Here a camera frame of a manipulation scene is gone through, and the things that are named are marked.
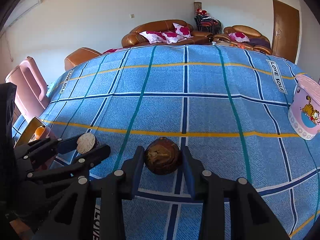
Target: pitcher lid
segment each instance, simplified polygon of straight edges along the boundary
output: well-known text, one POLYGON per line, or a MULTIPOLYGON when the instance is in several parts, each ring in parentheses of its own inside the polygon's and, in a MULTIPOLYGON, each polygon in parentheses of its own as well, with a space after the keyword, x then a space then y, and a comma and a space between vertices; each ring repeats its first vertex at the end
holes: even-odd
POLYGON ((296 79, 298 80, 298 85, 303 88, 318 105, 320 105, 320 85, 305 75, 298 74, 296 75, 296 79))

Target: blue bowl print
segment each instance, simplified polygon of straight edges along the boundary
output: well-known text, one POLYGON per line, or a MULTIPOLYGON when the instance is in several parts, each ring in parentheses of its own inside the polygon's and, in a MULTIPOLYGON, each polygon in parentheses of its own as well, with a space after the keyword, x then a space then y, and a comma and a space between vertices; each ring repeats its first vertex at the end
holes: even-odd
POLYGON ((316 126, 304 112, 301 112, 301 119, 306 127, 313 128, 316 126))

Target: yellow stripe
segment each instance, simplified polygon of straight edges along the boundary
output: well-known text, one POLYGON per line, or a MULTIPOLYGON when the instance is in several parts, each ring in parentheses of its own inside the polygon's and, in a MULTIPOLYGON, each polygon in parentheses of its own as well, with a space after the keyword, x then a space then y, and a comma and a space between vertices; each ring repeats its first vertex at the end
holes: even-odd
MULTIPOLYGON (((209 63, 209 62, 189 62, 187 64, 185 63, 170 63, 170 64, 154 64, 152 65, 152 67, 172 67, 172 66, 182 66, 182 65, 205 65, 205 66, 221 66, 221 63, 209 63)), ((225 63, 225 66, 239 66, 239 67, 247 67, 250 69, 255 69, 258 72, 261 73, 265 73, 267 75, 272 75, 271 72, 265 71, 265 70, 261 70, 261 69, 257 69, 257 68, 253 68, 251 66, 248 65, 244 65, 244 64, 239 64, 239 63, 225 63)), ((139 67, 149 67, 149 65, 135 65, 135 66, 124 66, 122 68, 139 68, 139 67)), ((113 68, 113 69, 109 69, 109 70, 104 70, 104 71, 100 71, 97 74, 103 74, 103 73, 107 73, 107 72, 112 72, 112 71, 116 71, 119 70, 120 68, 113 68)), ((86 77, 90 77, 90 76, 94 76, 95 73, 91 73, 88 75, 84 75, 81 77, 76 77, 76 78, 70 78, 69 80, 77 80, 77 79, 81 79, 81 78, 86 78, 86 77)), ((288 76, 282 76, 282 78, 285 79, 294 79, 295 77, 288 77, 288 76)), ((56 89, 59 85, 63 84, 63 82, 60 82, 56 87, 53 88, 56 89)))
MULTIPOLYGON (((47 123, 53 123, 53 124, 60 124, 60 125, 67 125, 66 122, 57 122, 57 121, 49 121, 49 120, 43 120, 43 122, 47 123)), ((87 128, 87 129, 93 129, 103 132, 114 132, 114 133, 126 133, 126 129, 113 129, 113 128, 104 128, 104 127, 98 127, 98 126, 90 126, 86 124, 79 124, 79 123, 69 123, 69 126, 75 126, 75 127, 81 127, 81 128, 87 128)), ((152 135, 152 136, 167 136, 167 137, 239 137, 239 133, 219 133, 219 132, 187 132, 186 134, 182 134, 181 132, 159 132, 159 131, 143 131, 143 130, 131 130, 131 134, 139 134, 139 135, 152 135)), ((244 136, 261 136, 261 137, 268 137, 268 138, 287 138, 287 137, 299 137, 296 133, 282 133, 280 135, 276 133, 262 133, 257 131, 251 131, 251 132, 244 132, 244 136)))
POLYGON ((315 215, 313 215, 312 217, 310 217, 306 222, 304 222, 301 226, 299 226, 296 230, 294 230, 292 232, 291 235, 289 235, 289 237, 291 238, 292 236, 294 236, 296 233, 298 233, 301 229, 303 229, 311 220, 313 220, 315 217, 315 215))

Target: pink plastic jug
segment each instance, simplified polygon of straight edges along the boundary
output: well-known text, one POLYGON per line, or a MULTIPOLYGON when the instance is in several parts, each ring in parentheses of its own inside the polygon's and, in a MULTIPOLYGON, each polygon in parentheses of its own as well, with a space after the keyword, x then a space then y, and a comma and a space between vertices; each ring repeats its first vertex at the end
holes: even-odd
POLYGON ((5 81, 17 86, 15 104, 27 122, 34 116, 39 117, 47 108, 47 84, 32 57, 27 57, 15 67, 5 81))

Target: pink bucket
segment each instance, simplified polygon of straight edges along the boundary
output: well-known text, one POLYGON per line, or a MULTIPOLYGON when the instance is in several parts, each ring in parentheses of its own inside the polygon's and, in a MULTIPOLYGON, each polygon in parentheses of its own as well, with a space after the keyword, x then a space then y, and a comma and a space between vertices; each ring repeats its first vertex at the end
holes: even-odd
POLYGON ((320 86, 304 75, 296 75, 293 102, 288 118, 292 128, 305 140, 311 140, 320 131, 320 86))

